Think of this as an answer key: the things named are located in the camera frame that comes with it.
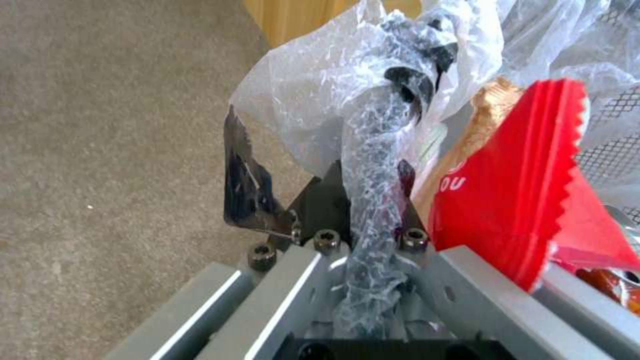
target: white plastic bag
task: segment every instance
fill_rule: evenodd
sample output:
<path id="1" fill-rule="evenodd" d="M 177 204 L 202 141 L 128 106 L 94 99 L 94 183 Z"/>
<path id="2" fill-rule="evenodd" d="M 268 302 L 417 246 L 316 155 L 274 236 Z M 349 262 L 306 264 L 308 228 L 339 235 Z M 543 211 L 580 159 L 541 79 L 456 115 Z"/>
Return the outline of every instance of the white plastic bag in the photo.
<path id="1" fill-rule="evenodd" d="M 433 153 L 424 143 L 442 137 L 431 135 L 435 123 L 495 74 L 501 51 L 495 0 L 439 1 L 416 21 L 361 0 L 268 52 L 233 93 L 240 116 L 276 132 L 309 172 L 342 161 L 358 240 L 336 312 L 342 336 L 388 336 L 404 281 L 390 261 L 407 202 L 398 166 L 420 171 Z"/>

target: metal frame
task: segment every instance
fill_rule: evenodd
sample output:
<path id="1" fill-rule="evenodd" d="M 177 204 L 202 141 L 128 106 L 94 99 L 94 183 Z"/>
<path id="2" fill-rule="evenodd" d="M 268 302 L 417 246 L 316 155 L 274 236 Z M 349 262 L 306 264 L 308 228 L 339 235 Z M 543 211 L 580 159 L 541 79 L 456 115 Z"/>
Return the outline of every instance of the metal frame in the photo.
<path id="1" fill-rule="evenodd" d="M 239 270 L 212 263 L 107 356 L 122 359 L 194 358 L 251 292 L 251 279 Z"/>
<path id="2" fill-rule="evenodd" d="M 640 319 L 552 265 L 534 297 L 616 359 L 640 359 Z"/>
<path id="3" fill-rule="evenodd" d="M 271 359 L 289 333 L 302 335 L 328 289 L 320 253 L 290 247 L 197 359 Z"/>
<path id="4" fill-rule="evenodd" d="M 412 280 L 459 338 L 497 339 L 518 359 L 610 359 L 467 247 L 432 253 Z"/>
<path id="5" fill-rule="evenodd" d="M 323 337 L 344 296 L 348 249 L 322 255 L 311 247 L 279 256 L 230 317 L 252 281 L 212 264 L 108 359 L 268 359 L 290 334 Z M 415 285 L 399 303 L 405 325 L 420 333 L 413 339 L 443 341 L 451 331 L 461 340 L 498 340 L 519 359 L 639 358 L 640 320 L 555 266 L 532 297 L 466 247 L 399 250 L 395 261 Z M 439 320 L 445 328 L 421 333 Z"/>

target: red snack wrapper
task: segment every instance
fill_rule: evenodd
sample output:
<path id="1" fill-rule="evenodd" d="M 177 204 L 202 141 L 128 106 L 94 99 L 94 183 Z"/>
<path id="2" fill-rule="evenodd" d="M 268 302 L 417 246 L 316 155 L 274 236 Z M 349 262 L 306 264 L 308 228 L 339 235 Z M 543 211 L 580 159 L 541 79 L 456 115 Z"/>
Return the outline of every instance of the red snack wrapper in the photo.
<path id="1" fill-rule="evenodd" d="M 567 262 L 578 252 L 621 259 L 623 246 L 633 254 L 573 160 L 585 98 L 582 84 L 567 79 L 527 89 L 487 144 L 440 180 L 428 222 L 437 250 L 466 245 L 527 291 L 552 242 Z M 589 229 L 575 223 L 582 215 Z"/>

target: wooden surface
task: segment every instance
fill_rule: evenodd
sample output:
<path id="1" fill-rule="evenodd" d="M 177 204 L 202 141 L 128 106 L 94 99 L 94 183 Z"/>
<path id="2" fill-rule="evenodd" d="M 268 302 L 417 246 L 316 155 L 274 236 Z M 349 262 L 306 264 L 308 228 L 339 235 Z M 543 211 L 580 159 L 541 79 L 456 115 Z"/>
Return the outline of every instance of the wooden surface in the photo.
<path id="1" fill-rule="evenodd" d="M 355 5 L 357 0 L 244 0 L 272 47 L 319 28 L 331 18 Z M 388 11 L 400 9 L 411 17 L 420 13 L 419 0 L 385 1 Z"/>

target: metal sheet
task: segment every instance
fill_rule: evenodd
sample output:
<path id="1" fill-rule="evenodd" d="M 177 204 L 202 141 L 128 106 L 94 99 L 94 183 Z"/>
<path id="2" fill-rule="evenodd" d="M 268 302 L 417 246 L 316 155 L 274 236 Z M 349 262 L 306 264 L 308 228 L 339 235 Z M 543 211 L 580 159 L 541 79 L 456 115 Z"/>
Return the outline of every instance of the metal sheet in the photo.
<path id="1" fill-rule="evenodd" d="M 640 318 L 558 266 L 534 296 L 616 359 L 640 359 Z"/>
<path id="2" fill-rule="evenodd" d="M 518 359 L 609 359 L 466 247 L 433 254 L 413 279 L 461 339 L 495 338 Z"/>
<path id="3" fill-rule="evenodd" d="M 212 263 L 124 339 L 106 359 L 193 358 L 252 288 L 251 279 L 240 271 Z"/>
<path id="4" fill-rule="evenodd" d="M 320 253 L 289 247 L 197 359 L 271 359 L 289 333 L 308 327 L 327 291 L 327 271 Z"/>

